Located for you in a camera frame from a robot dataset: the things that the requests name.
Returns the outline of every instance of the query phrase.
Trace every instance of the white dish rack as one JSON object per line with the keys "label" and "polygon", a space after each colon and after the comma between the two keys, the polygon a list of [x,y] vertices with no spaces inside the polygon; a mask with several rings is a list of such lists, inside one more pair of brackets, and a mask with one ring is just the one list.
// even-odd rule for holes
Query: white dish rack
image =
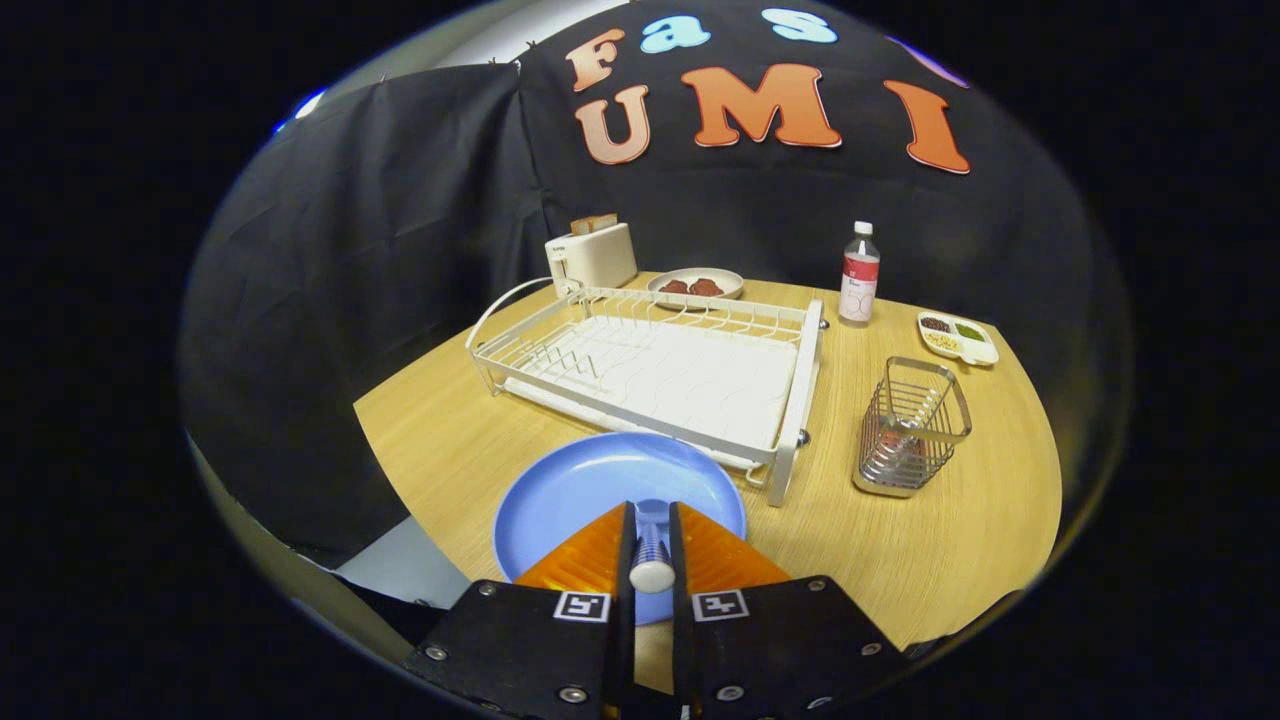
{"label": "white dish rack", "polygon": [[[822,301],[780,307],[579,287],[486,342],[485,310],[466,348],[492,395],[509,392],[589,424],[685,441],[768,488],[781,507],[796,450],[809,441]],[[678,310],[666,310],[676,306]]]}

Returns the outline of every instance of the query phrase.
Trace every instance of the screw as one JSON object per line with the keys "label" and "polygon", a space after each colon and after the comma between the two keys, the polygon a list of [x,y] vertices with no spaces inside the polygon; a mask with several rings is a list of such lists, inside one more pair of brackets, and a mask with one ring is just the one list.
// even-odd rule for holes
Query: screw
{"label": "screw", "polygon": [[582,688],[561,688],[559,697],[564,702],[577,705],[580,702],[586,702],[586,691]]}

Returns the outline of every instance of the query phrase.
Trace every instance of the white plate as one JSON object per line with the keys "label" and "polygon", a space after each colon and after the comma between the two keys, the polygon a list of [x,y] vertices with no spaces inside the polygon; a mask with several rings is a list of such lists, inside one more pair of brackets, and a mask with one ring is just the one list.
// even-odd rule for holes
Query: white plate
{"label": "white plate", "polygon": [[[730,270],[722,270],[719,268],[685,268],[682,270],[672,270],[653,278],[649,281],[646,287],[649,292],[659,292],[662,287],[671,281],[681,281],[685,284],[694,284],[700,278],[707,278],[714,282],[717,287],[724,292],[710,296],[690,295],[690,297],[719,297],[722,300],[733,300],[739,295],[742,295],[742,275]],[[658,305],[671,310],[680,310],[682,307],[682,305],[672,305],[668,302],[659,302]]]}
{"label": "white plate", "polygon": [[[951,328],[951,332],[936,331],[933,328],[924,327],[924,319],[933,318],[936,320],[942,320]],[[982,336],[982,341],[970,340],[956,332],[956,323],[978,331]],[[920,313],[915,316],[915,327],[920,331],[920,340],[924,345],[933,352],[943,357],[959,357],[970,365],[995,365],[1000,361],[1000,351],[996,350],[996,343],[991,342],[991,334],[973,320],[966,320],[964,318],[956,318],[954,315],[943,315],[941,313]],[[931,334],[945,336],[947,340],[956,343],[959,350],[951,350],[943,347],[931,338]]]}

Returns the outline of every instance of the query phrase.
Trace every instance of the toaster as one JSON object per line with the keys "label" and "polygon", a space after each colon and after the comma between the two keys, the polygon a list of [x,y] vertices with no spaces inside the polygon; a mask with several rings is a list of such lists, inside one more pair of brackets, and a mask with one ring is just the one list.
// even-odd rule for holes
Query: toaster
{"label": "toaster", "polygon": [[631,229],[618,223],[586,234],[564,234],[547,242],[547,264],[556,296],[564,297],[577,281],[584,287],[622,287],[636,277]]}

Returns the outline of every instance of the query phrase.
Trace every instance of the plastic bottle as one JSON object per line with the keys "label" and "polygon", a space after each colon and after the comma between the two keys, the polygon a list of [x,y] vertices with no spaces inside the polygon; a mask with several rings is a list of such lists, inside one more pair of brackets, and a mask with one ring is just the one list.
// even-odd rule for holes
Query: plastic bottle
{"label": "plastic bottle", "polygon": [[879,281],[879,250],[872,245],[872,224],[854,223],[854,241],[845,249],[845,277],[840,284],[840,319],[846,325],[865,328],[872,319],[872,302]]}

